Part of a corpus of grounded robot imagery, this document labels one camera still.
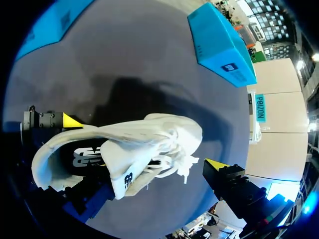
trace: ceiling light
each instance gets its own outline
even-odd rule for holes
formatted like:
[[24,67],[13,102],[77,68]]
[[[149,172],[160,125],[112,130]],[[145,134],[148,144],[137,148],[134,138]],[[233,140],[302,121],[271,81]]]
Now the ceiling light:
[[312,56],[312,59],[314,61],[319,61],[319,53],[316,53],[315,55]]
[[301,70],[304,67],[305,67],[304,61],[300,60],[300,61],[297,62],[297,65],[296,65],[296,69],[297,70]]

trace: gray table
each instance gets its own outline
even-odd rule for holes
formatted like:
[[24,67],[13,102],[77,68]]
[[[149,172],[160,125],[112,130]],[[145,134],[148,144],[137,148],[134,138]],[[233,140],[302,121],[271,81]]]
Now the gray table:
[[196,62],[187,15],[155,0],[96,1],[64,39],[21,58],[5,97],[4,122],[29,105],[105,125],[171,113],[196,120],[203,142],[188,184],[171,175],[149,190],[107,202],[87,224],[120,238],[159,238],[195,219],[217,199],[202,177],[211,158],[245,167],[246,88]]

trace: blue box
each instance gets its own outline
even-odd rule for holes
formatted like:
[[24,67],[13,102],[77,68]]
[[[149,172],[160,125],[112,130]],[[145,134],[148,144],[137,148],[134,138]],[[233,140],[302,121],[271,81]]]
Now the blue box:
[[236,87],[257,83],[244,40],[211,3],[188,16],[197,62]]
[[93,0],[57,0],[37,20],[15,60],[42,46],[61,40],[73,21]]

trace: shoe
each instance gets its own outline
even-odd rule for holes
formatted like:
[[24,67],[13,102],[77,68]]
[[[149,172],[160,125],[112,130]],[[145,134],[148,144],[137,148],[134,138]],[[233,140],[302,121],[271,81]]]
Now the shoe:
[[110,173],[115,198],[121,199],[135,195],[155,177],[167,177],[174,172],[184,176],[186,183],[189,169],[198,162],[191,155],[201,143],[202,129],[187,117],[150,114],[144,120],[103,127],[85,125],[82,129],[62,132],[43,145],[33,158],[36,185],[43,189],[52,186],[60,191],[80,182],[82,176],[65,173],[61,164],[52,167],[52,161],[57,149],[93,138],[106,140],[99,153]]

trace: white panel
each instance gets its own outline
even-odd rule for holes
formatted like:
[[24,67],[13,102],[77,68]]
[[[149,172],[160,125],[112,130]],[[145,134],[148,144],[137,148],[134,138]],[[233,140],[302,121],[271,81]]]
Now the white panel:
[[307,133],[262,133],[249,145],[246,173],[278,180],[301,180],[307,156]]
[[265,102],[267,121],[260,124],[262,132],[308,132],[306,104],[301,92],[265,95]]
[[254,64],[257,84],[247,86],[260,94],[301,92],[299,79],[290,58]]

